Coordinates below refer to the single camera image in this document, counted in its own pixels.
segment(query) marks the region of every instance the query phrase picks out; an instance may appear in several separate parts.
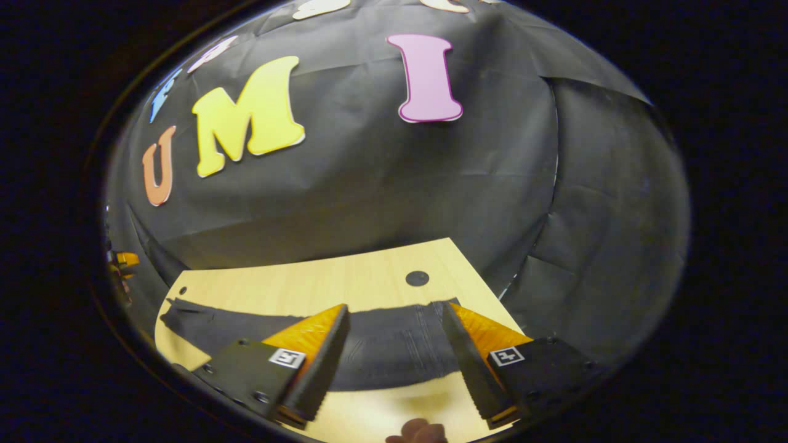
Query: yellow letter m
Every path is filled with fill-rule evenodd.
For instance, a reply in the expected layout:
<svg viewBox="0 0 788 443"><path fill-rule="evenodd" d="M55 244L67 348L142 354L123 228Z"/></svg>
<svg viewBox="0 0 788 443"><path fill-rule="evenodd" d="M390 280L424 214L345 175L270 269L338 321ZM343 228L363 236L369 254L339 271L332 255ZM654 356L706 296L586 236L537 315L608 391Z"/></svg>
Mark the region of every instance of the yellow letter m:
<svg viewBox="0 0 788 443"><path fill-rule="evenodd" d="M303 126L293 120L290 109L290 72L298 62L298 57L288 56L257 68L244 85L238 103L221 87L197 100L191 111L197 115L200 177L208 177L225 167L225 156L217 151L216 140L234 162L240 161L249 120L248 148L254 155L292 146L304 139Z"/></svg>

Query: table surface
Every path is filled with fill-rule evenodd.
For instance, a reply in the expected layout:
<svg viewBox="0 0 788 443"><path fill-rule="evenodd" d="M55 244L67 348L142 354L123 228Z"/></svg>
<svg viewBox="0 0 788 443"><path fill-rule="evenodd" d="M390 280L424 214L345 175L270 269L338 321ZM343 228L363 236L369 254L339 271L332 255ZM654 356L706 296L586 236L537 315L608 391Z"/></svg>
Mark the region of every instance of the table surface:
<svg viewBox="0 0 788 443"><path fill-rule="evenodd" d="M429 275L426 285L405 282L405 276L415 270ZM183 287L186 292L181 295ZM448 238L311 262L188 270L167 295L228 311L296 316L314 315L339 303L357 312L454 297L462 306L522 332ZM210 356L164 325L161 316L169 307L165 301L159 309L156 348L171 363L194 370ZM451 443L479 439L509 427L488 429L459 372L393 389L328 392L317 418L306 430L284 427L328 443L382 443L414 418L444 424Z"/></svg>

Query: wrinkled fabric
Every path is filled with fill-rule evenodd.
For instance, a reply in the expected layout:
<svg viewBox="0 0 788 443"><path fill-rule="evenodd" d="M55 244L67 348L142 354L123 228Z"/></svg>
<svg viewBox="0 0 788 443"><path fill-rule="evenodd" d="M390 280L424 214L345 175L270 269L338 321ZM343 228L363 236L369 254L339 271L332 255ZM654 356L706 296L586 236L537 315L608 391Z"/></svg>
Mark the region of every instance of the wrinkled fabric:
<svg viewBox="0 0 788 443"><path fill-rule="evenodd" d="M225 311L181 299L162 321L209 356L240 338L263 341L304 317ZM457 299L447 302L459 304ZM459 370L443 332L447 302L353 312L340 364L329 390L363 391L427 382Z"/></svg>
<svg viewBox="0 0 788 443"><path fill-rule="evenodd" d="M128 281L140 328L152 334L182 269L450 237L529 336L557 334L609 365L631 355L667 310L689 243L689 193L670 133L625 75L571 35L507 3L465 6L354 0L294 20L288 3L168 61L174 73L238 35L179 75L152 124L151 100L140 103L115 147L111 237L142 259ZM409 32L452 44L460 119L399 118L403 60L385 38ZM306 139L198 177L191 107L216 87L237 99L255 69L287 55L299 57L289 93ZM173 190L153 207L141 158L171 125Z"/></svg>

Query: pink letter i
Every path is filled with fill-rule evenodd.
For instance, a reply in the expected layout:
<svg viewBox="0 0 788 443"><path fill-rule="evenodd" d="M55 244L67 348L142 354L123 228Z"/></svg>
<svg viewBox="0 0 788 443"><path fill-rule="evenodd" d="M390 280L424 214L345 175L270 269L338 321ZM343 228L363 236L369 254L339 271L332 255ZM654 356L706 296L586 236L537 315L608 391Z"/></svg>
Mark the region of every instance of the pink letter i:
<svg viewBox="0 0 788 443"><path fill-rule="evenodd" d="M463 115L463 107L452 97L446 68L446 51L452 44L431 35L391 35L387 42L402 52L407 78L407 101L400 117L408 123L452 121Z"/></svg>

